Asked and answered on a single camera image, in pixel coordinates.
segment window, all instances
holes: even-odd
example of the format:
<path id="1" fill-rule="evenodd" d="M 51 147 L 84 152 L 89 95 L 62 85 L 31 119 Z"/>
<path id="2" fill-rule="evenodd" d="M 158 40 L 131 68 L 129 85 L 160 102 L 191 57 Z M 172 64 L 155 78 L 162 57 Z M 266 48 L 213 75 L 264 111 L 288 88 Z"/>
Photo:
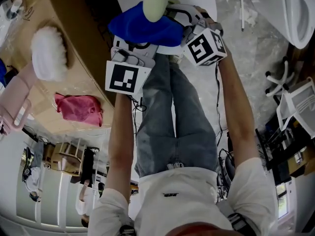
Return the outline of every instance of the window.
<path id="1" fill-rule="evenodd" d="M 280 184 L 276 187 L 277 196 L 278 196 L 278 208 L 279 208 L 279 216 L 281 218 L 288 213 L 288 200 L 287 200 L 287 192 L 285 184 Z"/>

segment white t-shirt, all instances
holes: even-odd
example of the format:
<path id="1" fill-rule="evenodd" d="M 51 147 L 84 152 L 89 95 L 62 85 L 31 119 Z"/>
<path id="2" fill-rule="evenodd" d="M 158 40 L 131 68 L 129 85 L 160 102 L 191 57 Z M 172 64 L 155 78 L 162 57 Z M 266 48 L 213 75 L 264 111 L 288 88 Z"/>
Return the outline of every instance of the white t-shirt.
<path id="1" fill-rule="evenodd" d="M 25 186 L 28 192 L 36 192 L 38 194 L 38 180 L 39 180 L 40 168 L 31 168 L 31 175 L 26 179 Z"/>
<path id="2" fill-rule="evenodd" d="M 79 215 L 86 214 L 87 216 L 89 216 L 93 210 L 94 194 L 93 194 L 93 189 L 87 187 L 84 192 L 84 197 L 83 197 L 84 201 L 81 201 L 80 192 L 83 186 L 84 186 L 83 184 L 79 184 L 75 208 Z"/>
<path id="3" fill-rule="evenodd" d="M 276 221 L 276 207 L 271 184 L 261 160 L 252 158 L 236 170 L 228 202 L 235 212 L 250 218 L 268 231 Z M 140 179 L 141 209 L 135 218 L 138 236 L 164 236 L 172 229 L 194 222 L 205 222 L 233 230 L 220 212 L 217 200 L 217 174 L 202 168 L 177 168 Z M 121 193 L 105 189 L 93 210 L 89 236 L 116 236 L 128 224 L 128 203 Z"/>

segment pink handle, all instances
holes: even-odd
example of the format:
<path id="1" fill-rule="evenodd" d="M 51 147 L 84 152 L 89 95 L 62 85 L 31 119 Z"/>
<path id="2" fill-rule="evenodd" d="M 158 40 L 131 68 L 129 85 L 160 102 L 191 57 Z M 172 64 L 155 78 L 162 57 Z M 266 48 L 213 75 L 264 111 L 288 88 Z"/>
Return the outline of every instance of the pink handle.
<path id="1" fill-rule="evenodd" d="M 31 109 L 32 109 L 32 104 L 29 99 L 25 99 L 24 104 L 26 104 L 25 112 L 20 120 L 20 123 L 18 125 L 15 125 L 14 123 L 10 125 L 10 128 L 13 129 L 14 131 L 21 131 L 22 128 L 24 127 L 24 124 L 26 122 L 26 119 L 28 118 Z"/>

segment black hair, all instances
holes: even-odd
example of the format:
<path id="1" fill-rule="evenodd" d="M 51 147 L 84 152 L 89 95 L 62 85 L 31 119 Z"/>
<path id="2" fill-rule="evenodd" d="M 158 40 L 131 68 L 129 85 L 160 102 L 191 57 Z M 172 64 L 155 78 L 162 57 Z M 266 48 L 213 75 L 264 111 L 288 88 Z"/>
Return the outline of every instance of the black hair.
<path id="1" fill-rule="evenodd" d="M 39 196 L 37 196 L 37 195 L 36 195 L 36 196 L 33 196 L 33 195 L 30 193 L 30 198 L 31 198 L 33 201 L 37 202 Z"/>
<path id="2" fill-rule="evenodd" d="M 81 219 L 81 223 L 82 223 L 82 226 L 84 226 L 84 227 L 89 227 L 89 223 L 88 222 L 86 222 L 84 219 Z"/>

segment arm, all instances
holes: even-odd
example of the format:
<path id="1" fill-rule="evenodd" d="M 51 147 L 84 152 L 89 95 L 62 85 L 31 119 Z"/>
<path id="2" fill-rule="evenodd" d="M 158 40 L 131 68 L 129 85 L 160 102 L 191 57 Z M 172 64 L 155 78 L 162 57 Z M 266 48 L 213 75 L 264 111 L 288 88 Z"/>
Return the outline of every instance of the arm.
<path id="1" fill-rule="evenodd" d="M 252 109 L 230 51 L 219 64 L 223 84 L 223 95 L 227 127 L 233 144 L 235 166 L 259 157 L 254 138 Z"/>
<path id="2" fill-rule="evenodd" d="M 117 93 L 112 130 L 109 139 L 109 172 L 105 188 L 120 192 L 130 199 L 130 178 L 133 161 L 133 126 L 131 100 Z"/>

